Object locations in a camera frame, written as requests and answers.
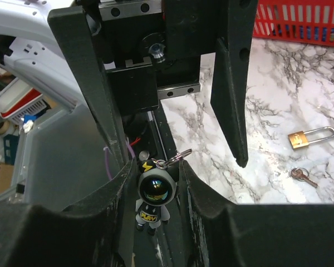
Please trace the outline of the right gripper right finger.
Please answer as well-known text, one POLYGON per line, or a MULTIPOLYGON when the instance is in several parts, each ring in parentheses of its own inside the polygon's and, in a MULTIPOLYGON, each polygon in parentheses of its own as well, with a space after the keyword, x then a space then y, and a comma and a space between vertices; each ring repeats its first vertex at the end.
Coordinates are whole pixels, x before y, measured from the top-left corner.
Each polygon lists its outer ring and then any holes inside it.
POLYGON ((179 163, 186 266, 334 266, 334 205, 234 204, 179 163))

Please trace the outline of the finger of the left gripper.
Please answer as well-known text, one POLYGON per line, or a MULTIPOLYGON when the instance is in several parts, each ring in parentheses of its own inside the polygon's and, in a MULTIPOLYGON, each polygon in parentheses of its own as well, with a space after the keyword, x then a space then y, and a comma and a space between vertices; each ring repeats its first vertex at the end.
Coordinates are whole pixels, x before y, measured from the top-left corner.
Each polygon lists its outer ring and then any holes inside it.
POLYGON ((245 94, 257 1, 221 1, 210 104, 240 167, 248 162, 245 94))

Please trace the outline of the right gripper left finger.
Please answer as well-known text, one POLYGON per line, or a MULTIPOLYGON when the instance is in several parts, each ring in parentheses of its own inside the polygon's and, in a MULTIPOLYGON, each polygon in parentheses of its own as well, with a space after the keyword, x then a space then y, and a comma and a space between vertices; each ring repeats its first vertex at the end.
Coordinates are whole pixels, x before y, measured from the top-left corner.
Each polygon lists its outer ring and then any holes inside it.
POLYGON ((136 160, 63 211, 0 202, 0 266, 131 266, 136 160))

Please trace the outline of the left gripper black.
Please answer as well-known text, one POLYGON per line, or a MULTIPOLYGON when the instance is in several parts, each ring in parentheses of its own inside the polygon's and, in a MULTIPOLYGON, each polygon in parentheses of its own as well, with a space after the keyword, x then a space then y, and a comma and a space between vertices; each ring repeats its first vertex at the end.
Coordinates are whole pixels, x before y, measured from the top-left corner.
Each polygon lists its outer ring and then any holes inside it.
POLYGON ((221 6, 84 1, 83 8, 49 12, 50 29, 119 167, 129 160, 123 131, 129 116, 200 91, 200 60, 214 49, 221 6))

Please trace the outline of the astronaut keychain with keys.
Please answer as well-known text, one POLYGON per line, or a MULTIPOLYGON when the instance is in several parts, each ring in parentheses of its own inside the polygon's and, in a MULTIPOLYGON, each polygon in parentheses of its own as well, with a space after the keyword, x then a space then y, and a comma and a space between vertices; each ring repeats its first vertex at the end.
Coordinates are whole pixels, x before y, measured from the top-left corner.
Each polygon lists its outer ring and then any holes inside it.
POLYGON ((141 162, 140 175, 137 177, 135 221, 136 229, 154 236, 162 223, 167 224, 170 213, 166 207, 174 200, 179 190, 179 162, 193 152, 192 149, 177 153, 164 161, 148 159, 141 162))

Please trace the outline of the small brass padlock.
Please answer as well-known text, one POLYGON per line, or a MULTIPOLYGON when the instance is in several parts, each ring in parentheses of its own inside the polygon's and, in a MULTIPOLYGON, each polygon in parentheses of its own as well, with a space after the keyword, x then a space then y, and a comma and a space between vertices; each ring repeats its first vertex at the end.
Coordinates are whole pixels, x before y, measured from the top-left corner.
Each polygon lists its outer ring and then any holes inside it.
POLYGON ((294 150, 308 147, 309 145, 328 141, 334 138, 334 128, 331 126, 320 127, 308 131, 298 131, 288 134, 288 140, 294 150), (326 133, 320 138, 314 138, 316 134, 326 133))

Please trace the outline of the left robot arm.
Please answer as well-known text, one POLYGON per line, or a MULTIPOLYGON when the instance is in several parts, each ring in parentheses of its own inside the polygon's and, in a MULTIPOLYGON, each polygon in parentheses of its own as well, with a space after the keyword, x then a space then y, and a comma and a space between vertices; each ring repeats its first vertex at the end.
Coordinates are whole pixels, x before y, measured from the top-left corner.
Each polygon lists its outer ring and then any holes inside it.
POLYGON ((210 103, 239 166, 257 1, 0 1, 0 66, 72 107, 87 104, 119 167, 122 119, 197 92, 215 54, 210 103))

